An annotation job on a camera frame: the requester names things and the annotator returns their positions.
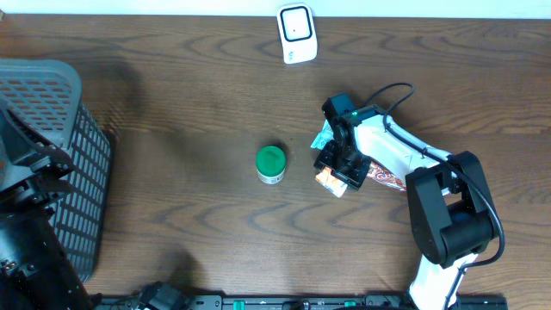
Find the light blue wipes packet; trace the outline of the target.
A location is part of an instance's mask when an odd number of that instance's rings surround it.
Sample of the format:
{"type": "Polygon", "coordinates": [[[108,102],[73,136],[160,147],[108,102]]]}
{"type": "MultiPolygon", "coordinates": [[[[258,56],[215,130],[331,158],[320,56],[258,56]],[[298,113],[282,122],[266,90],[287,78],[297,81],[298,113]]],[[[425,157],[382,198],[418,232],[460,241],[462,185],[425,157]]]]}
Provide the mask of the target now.
{"type": "Polygon", "coordinates": [[[322,130],[317,134],[311,144],[312,149],[322,150],[325,145],[333,140],[333,131],[328,121],[324,122],[322,130]]]}

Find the small orange snack box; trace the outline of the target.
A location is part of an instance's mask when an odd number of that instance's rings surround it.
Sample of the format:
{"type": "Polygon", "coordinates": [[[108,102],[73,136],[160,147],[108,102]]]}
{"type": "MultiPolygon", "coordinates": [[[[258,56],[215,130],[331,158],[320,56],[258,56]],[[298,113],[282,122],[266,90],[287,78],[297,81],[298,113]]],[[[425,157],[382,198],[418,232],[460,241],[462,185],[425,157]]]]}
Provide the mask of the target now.
{"type": "Polygon", "coordinates": [[[334,196],[340,198],[348,188],[348,185],[332,175],[332,169],[323,168],[315,177],[315,180],[334,196]]]}

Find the red Top chocolate bar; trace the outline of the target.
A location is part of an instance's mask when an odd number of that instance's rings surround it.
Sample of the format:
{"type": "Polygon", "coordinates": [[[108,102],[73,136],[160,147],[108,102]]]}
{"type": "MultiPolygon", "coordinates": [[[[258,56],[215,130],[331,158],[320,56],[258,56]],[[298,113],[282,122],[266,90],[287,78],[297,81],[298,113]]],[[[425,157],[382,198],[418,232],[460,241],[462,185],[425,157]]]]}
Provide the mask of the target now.
{"type": "Polygon", "coordinates": [[[376,161],[370,163],[367,177],[392,189],[406,190],[405,184],[398,177],[376,161]]]}

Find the green lid jar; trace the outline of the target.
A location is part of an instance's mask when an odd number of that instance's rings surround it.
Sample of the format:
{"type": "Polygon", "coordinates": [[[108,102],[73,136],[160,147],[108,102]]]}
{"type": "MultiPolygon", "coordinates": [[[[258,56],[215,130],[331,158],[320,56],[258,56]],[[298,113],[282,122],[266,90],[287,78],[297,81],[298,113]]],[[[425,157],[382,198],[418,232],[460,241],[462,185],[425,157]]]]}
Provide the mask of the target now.
{"type": "Polygon", "coordinates": [[[257,152],[257,175],[263,183],[279,183],[284,178],[286,166],[286,155],[278,146],[265,146],[257,152]]]}

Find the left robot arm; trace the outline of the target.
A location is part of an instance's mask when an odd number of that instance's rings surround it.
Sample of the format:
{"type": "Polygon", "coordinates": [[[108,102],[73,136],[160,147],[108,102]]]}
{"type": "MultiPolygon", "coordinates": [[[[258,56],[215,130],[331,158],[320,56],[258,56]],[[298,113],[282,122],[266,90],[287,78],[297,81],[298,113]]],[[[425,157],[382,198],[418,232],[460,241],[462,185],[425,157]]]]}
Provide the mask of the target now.
{"type": "Polygon", "coordinates": [[[69,195],[70,156],[1,105],[1,307],[91,309],[49,220],[69,195]]]}

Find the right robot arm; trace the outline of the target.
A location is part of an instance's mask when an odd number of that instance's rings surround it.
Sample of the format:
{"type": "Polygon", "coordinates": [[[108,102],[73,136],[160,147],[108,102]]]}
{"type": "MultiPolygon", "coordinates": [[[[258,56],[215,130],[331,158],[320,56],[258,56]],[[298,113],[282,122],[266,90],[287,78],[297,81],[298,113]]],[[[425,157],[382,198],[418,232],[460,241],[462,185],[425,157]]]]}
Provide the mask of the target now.
{"type": "Polygon", "coordinates": [[[366,308],[505,309],[500,297],[460,297],[468,270],[496,262],[504,230],[484,171],[471,152],[434,148],[376,105],[356,108],[340,94],[322,106],[325,125],[313,142],[316,179],[337,197],[372,179],[406,193],[412,236],[422,256],[405,295],[371,295],[366,308]]]}

